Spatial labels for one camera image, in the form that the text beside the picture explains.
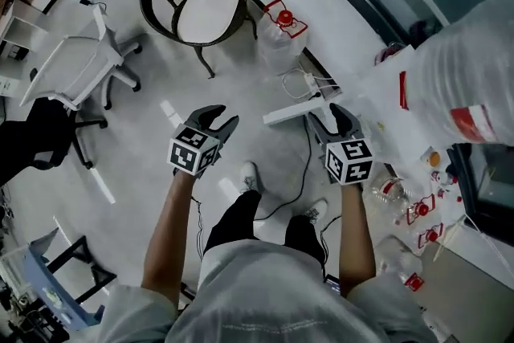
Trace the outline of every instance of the white cube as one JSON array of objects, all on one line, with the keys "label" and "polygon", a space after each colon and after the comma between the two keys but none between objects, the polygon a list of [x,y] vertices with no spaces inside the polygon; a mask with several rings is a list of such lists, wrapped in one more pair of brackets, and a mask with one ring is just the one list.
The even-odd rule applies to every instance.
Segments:
[{"label": "white cube", "polygon": [[168,163],[195,176],[214,163],[218,147],[218,139],[182,124],[169,142]]},{"label": "white cube", "polygon": [[328,143],[324,165],[341,184],[364,182],[371,175],[373,150],[368,139]]}]

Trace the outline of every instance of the gray floor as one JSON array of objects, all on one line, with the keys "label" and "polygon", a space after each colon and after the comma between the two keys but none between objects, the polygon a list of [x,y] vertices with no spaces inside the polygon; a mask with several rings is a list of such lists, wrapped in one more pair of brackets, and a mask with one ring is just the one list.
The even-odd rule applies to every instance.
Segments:
[{"label": "gray floor", "polygon": [[[130,55],[126,60],[141,78],[142,89],[138,93],[114,80],[112,110],[103,111],[97,92],[84,105],[86,114],[104,114],[109,123],[105,130],[85,129],[80,137],[116,203],[109,204],[91,172],[80,165],[71,150],[59,168],[45,172],[26,169],[10,182],[16,234],[21,241],[35,239],[55,228],[57,219],[70,240],[85,234],[96,258],[117,273],[121,283],[139,284],[146,247],[173,180],[165,157],[174,127],[161,108],[163,101],[168,101],[182,119],[208,104],[227,106],[218,124],[230,116],[240,116],[238,128],[223,148],[222,159],[207,170],[194,188],[194,197],[202,202],[205,242],[211,227],[239,190],[239,168],[245,160],[251,159],[259,167],[267,194],[261,205],[264,210],[259,210],[258,215],[265,215],[283,199],[291,200],[298,194],[308,144],[302,120],[272,128],[263,124],[264,114],[294,101],[284,93],[280,78],[266,77],[259,66],[250,23],[226,42],[205,49],[204,56],[217,74],[209,80],[192,48],[152,31],[141,15],[139,0],[98,1],[108,4],[110,21],[118,29],[116,37],[122,42],[137,35],[144,48],[141,54]],[[82,6],[62,0],[52,13],[58,15],[59,10],[72,7]],[[170,16],[167,10],[161,8],[161,12],[165,18]],[[291,78],[288,87],[294,93],[304,92],[301,84],[295,90],[294,76]],[[10,119],[21,120],[28,108],[10,104],[8,110]],[[259,229],[264,238],[283,242],[289,217],[308,209],[318,198],[327,198],[331,204],[320,224],[339,213],[339,188],[329,185],[317,159],[320,150],[313,142],[312,147],[314,155],[304,195]],[[184,281],[193,288],[200,267],[195,247],[197,231],[198,212],[193,204],[184,272]],[[339,229],[334,225],[332,231],[333,243],[337,244]],[[59,247],[62,250],[66,246],[64,238],[58,244],[55,254]],[[331,257],[336,274],[337,252]],[[79,279],[87,283],[87,272],[83,273],[80,267],[62,271],[62,281],[71,290],[76,289],[77,295],[85,289]]]}]

